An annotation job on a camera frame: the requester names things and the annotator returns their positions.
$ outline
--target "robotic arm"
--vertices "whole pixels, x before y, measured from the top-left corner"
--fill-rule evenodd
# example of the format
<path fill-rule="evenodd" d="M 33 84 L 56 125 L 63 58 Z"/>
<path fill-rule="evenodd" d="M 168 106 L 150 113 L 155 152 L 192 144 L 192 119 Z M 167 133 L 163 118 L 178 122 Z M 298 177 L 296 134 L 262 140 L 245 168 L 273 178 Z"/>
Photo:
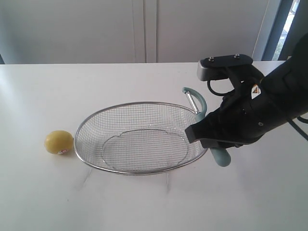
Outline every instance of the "robotic arm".
<path fill-rule="evenodd" d="M 290 59 L 267 76 L 252 66 L 246 55 L 210 57 L 199 61 L 198 77 L 209 90 L 223 96 L 220 107 L 186 130 L 189 142 L 204 148 L 241 147 L 258 141 L 266 132 L 289 122 L 307 141 L 308 135 L 292 120 L 308 112 L 308 34 Z M 211 81 L 229 79 L 234 89 L 217 93 Z"/>

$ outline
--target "warning label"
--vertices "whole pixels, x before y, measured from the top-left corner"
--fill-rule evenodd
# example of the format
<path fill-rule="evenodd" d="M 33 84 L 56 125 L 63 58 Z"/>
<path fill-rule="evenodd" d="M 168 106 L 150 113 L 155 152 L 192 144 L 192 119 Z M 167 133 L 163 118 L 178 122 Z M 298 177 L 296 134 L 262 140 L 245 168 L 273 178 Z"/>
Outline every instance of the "warning label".
<path fill-rule="evenodd" d="M 261 94 L 261 89 L 258 87 L 257 84 L 255 84 L 252 88 L 251 88 L 251 99 L 254 99 L 255 97 L 257 97 L 258 95 Z"/>

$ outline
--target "tabletop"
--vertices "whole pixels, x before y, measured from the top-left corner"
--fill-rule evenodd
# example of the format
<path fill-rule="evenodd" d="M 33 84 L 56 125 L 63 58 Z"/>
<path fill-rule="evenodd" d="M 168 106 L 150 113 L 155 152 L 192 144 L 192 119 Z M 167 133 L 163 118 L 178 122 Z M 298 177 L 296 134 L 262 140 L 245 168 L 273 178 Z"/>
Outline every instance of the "tabletop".
<path fill-rule="evenodd" d="M 281 62 L 255 62 L 264 74 Z M 0 229 L 3 231 L 307 230 L 308 145 L 285 124 L 231 148 L 219 167 L 207 152 L 168 173 L 123 176 L 93 169 L 70 152 L 53 155 L 53 130 L 75 133 L 100 109 L 135 101 L 189 107 L 182 87 L 221 98 L 196 63 L 0 66 Z M 228 81 L 213 88 L 224 92 Z M 308 131 L 307 125 L 300 125 Z"/>

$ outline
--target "yellow lemon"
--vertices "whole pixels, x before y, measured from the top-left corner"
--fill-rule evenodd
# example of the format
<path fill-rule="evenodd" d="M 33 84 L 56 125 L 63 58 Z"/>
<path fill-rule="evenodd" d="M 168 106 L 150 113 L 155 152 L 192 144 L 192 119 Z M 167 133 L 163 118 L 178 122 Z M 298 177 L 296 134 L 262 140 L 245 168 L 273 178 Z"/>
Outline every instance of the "yellow lemon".
<path fill-rule="evenodd" d="M 44 145 L 52 154 L 67 153 L 73 148 L 73 136 L 67 131 L 53 131 L 46 137 Z"/>

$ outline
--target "wire mesh basket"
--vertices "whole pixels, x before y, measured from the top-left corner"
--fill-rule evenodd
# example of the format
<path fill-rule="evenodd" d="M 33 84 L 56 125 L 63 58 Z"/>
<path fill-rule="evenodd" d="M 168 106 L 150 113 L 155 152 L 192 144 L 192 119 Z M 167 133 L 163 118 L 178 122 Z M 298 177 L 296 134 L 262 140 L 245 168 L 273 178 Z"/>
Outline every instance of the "wire mesh basket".
<path fill-rule="evenodd" d="M 75 152 L 105 171 L 149 175 L 184 166 L 207 149 L 189 143 L 185 129 L 196 112 L 171 103 L 127 103 L 100 110 L 79 126 Z"/>

